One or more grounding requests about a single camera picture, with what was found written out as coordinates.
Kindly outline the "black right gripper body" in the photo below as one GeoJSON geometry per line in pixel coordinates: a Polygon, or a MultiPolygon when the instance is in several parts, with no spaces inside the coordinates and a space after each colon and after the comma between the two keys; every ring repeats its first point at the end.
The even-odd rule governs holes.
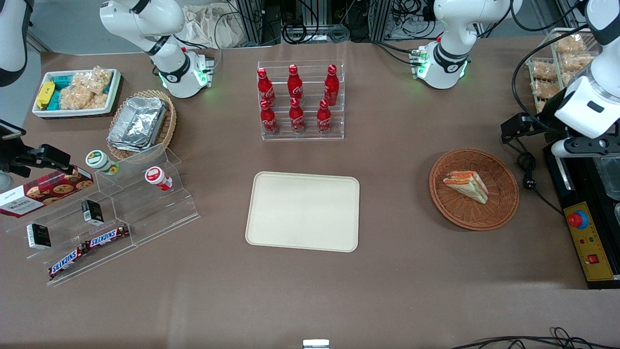
{"type": "Polygon", "coordinates": [[[31,169],[27,165],[32,164],[33,157],[30,151],[33,149],[22,141],[1,141],[0,170],[4,173],[29,177],[31,169]]]}

